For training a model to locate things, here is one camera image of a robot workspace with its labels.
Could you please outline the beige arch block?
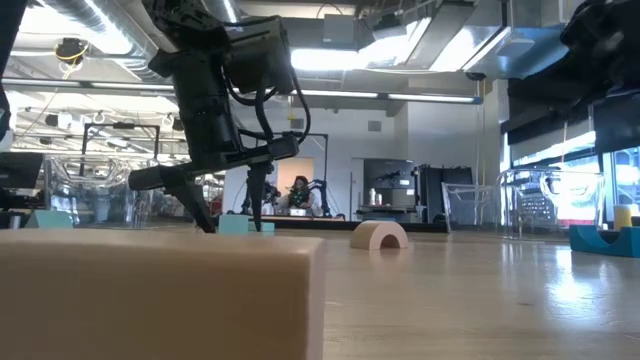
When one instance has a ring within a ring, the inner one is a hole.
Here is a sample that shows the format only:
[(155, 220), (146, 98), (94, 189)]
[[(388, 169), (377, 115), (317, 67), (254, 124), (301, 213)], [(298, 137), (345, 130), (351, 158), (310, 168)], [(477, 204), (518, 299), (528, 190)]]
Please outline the beige arch block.
[(403, 227), (391, 221), (363, 221), (352, 232), (350, 247), (360, 250), (406, 249), (408, 236)]

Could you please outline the light teal cube block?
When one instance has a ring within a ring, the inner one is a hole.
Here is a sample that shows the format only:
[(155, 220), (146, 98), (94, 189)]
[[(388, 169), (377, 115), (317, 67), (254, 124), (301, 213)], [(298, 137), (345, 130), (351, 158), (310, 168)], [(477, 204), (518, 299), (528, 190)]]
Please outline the light teal cube block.
[(218, 233), (221, 235), (247, 235), (249, 216), (241, 214), (223, 214), (218, 218)]

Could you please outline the light teal triangular block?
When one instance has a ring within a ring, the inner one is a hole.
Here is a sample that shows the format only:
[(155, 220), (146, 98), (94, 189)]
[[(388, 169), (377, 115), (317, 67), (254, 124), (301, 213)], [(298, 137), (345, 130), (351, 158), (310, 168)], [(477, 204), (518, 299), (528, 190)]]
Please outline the light teal triangular block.
[(67, 212), (34, 210), (25, 227), (29, 229), (72, 229), (73, 222)]

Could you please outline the rectangular metal air duct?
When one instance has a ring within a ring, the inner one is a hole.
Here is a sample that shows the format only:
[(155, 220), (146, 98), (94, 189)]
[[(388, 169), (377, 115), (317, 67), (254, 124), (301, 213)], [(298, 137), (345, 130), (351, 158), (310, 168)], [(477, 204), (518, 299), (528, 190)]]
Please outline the rectangular metal air duct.
[(566, 53), (575, 0), (423, 0), (399, 63), (411, 70), (523, 78)]

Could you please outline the pale door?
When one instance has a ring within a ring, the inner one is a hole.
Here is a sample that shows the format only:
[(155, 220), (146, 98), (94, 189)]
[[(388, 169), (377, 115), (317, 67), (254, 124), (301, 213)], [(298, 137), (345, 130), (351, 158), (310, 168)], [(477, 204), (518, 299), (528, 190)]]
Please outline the pale door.
[(288, 207), (288, 196), (295, 178), (298, 175), (305, 176), (309, 183), (312, 180), (314, 163), (311, 158), (290, 158), (281, 160), (277, 165), (277, 188), (281, 192), (278, 208), (286, 215), (302, 216), (302, 209)]

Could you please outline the silver round ventilation duct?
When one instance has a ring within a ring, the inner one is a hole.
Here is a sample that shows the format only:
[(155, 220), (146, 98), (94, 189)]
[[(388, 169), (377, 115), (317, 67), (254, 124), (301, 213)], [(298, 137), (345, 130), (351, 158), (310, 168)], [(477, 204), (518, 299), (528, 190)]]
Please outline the silver round ventilation duct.
[(212, 0), (212, 13), (219, 20), (226, 23), (236, 23), (240, 20), (240, 12), (235, 0)]
[(83, 37), (142, 82), (164, 83), (148, 61), (158, 46), (117, 0), (39, 0), (78, 25)]

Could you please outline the grey workbench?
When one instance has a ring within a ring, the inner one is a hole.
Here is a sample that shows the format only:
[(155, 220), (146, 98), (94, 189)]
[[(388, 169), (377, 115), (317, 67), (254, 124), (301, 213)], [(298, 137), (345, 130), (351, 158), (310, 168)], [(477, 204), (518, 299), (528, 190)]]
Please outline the grey workbench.
[(421, 215), (414, 207), (391, 205), (363, 205), (355, 211), (355, 215), (363, 221), (366, 216), (395, 217), (398, 223), (420, 223)]

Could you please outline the long linear ceiling light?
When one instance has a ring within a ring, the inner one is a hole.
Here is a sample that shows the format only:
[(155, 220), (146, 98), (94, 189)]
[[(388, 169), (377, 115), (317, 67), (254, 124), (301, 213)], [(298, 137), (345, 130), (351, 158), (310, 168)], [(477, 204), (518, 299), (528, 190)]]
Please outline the long linear ceiling light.
[[(46, 91), (48, 89), (69, 90), (71, 92), (86, 91), (96, 94), (108, 94), (115, 92), (140, 93), (144, 95), (167, 95), (175, 94), (172, 85), (162, 84), (142, 84), (142, 83), (119, 83), (119, 82), (96, 82), (96, 81), (74, 81), (57, 79), (37, 79), (37, 78), (16, 78), (7, 77), (0, 80), (0, 84), (11, 90), (33, 90)], [(303, 90), (304, 96), (327, 97), (327, 98), (347, 98), (366, 99), (384, 101), (405, 101), (422, 103), (450, 103), (464, 105), (478, 105), (483, 99), (478, 96), (452, 96), (440, 94), (401, 94), (401, 93), (374, 93), (355, 91), (332, 91), (332, 90)]]

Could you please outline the neighbouring rig wooden table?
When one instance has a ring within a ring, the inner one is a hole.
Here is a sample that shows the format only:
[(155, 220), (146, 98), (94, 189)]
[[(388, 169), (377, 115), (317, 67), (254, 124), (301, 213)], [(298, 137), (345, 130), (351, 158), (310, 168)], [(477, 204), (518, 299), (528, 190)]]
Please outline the neighbouring rig wooden table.
[(345, 222), (346, 220), (343, 217), (311, 217), (311, 216), (277, 216), (277, 215), (267, 215), (263, 216), (262, 220), (264, 221), (304, 221), (304, 222)]

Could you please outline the beige rectangular block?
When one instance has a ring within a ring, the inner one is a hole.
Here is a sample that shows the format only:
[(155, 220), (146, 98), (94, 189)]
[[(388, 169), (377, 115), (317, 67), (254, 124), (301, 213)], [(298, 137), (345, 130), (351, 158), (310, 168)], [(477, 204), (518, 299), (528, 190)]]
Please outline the beige rectangular block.
[(319, 238), (0, 231), (0, 360), (322, 360)]

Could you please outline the black rig frame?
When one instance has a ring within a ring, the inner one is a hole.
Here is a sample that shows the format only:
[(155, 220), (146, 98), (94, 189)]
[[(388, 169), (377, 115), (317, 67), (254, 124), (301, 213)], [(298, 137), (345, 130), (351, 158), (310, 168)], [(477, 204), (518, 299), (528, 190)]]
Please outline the black rig frame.
[[(311, 158), (314, 163), (312, 180), (320, 179), (327, 182), (328, 175), (328, 135), (310, 134), (301, 145), (300, 153), (293, 158)], [(311, 217), (323, 217), (320, 208), (320, 194), (313, 190), (315, 195), (314, 215)]]
[[(92, 123), (87, 123), (84, 125), (84, 133), (83, 133), (83, 144), (82, 144), (82, 149), (81, 149), (81, 156), (84, 158), (87, 155), (87, 146), (89, 143), (89, 132), (90, 130), (93, 128), (100, 128), (100, 129), (104, 129), (106, 127), (110, 127), (110, 128), (114, 128), (114, 129), (124, 129), (124, 130), (134, 130), (137, 128), (140, 129), (154, 129), (155, 130), (155, 136), (153, 137), (154, 140), (154, 152), (153, 152), (153, 159), (157, 160), (157, 157), (159, 155), (159, 143), (160, 143), (160, 126), (159, 125), (136, 125), (134, 123), (127, 123), (127, 122), (117, 122), (117, 123), (112, 123), (112, 124), (105, 124), (105, 123), (96, 123), (96, 122), (92, 122)], [(125, 169), (125, 158), (123, 157), (115, 157), (115, 158), (97, 158), (97, 159), (83, 159), (82, 160), (82, 164), (80, 165), (80, 170), (79, 170), (79, 175), (81, 177), (86, 178), (87, 174), (85, 172), (85, 167), (86, 167), (86, 162), (95, 162), (95, 161), (104, 161), (105, 163), (107, 163), (109, 165), (109, 170), (110, 172), (108, 173), (107, 177), (104, 178), (105, 181), (107, 181), (108, 179), (114, 179), (116, 176), (116, 170), (124, 170)], [(148, 161), (146, 167), (144, 168), (139, 168), (139, 169), (133, 169), (131, 168), (131, 172), (130, 172), (130, 179), (133, 182), (144, 182), (144, 181), (151, 181), (151, 180), (161, 180), (161, 172), (162, 172), (162, 167), (159, 164), (155, 164), (154, 166), (151, 165), (151, 162)]]

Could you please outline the dark blue arch block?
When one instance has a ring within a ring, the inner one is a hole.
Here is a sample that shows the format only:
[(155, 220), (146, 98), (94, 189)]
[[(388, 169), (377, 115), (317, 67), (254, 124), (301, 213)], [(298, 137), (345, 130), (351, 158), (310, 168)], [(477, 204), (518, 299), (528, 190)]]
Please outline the dark blue arch block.
[(571, 225), (569, 240), (572, 251), (640, 258), (640, 227), (612, 231), (591, 225)]

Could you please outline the yellow cylinder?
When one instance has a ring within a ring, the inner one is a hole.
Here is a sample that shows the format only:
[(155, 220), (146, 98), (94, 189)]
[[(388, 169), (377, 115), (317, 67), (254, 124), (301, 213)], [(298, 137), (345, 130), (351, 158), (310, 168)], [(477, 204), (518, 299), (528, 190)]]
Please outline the yellow cylinder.
[(621, 204), (614, 206), (614, 230), (620, 231), (624, 227), (632, 227), (632, 218), (640, 216), (637, 204)]

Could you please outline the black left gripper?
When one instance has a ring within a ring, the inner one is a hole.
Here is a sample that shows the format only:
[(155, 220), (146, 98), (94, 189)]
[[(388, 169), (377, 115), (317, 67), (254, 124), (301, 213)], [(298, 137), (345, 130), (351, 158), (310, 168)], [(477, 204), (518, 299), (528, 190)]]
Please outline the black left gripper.
[(288, 135), (255, 148), (243, 145), (240, 131), (232, 119), (219, 55), (160, 51), (152, 58), (149, 67), (164, 77), (172, 78), (190, 161), (134, 170), (129, 174), (129, 187), (133, 190), (165, 187), (165, 192), (183, 205), (199, 228), (205, 233), (215, 233), (217, 222), (210, 213), (202, 188), (193, 181), (183, 180), (250, 165), (247, 175), (250, 207), (255, 228), (261, 231), (264, 184), (273, 171), (273, 165), (268, 161), (297, 155), (298, 140)]

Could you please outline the bright ceiling light panel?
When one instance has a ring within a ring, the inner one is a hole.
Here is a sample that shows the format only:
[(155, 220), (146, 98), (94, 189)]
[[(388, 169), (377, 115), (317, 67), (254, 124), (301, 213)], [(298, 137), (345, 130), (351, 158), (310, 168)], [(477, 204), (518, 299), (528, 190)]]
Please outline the bright ceiling light panel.
[(349, 71), (362, 65), (355, 51), (332, 49), (294, 49), (291, 63), (295, 69), (308, 71)]

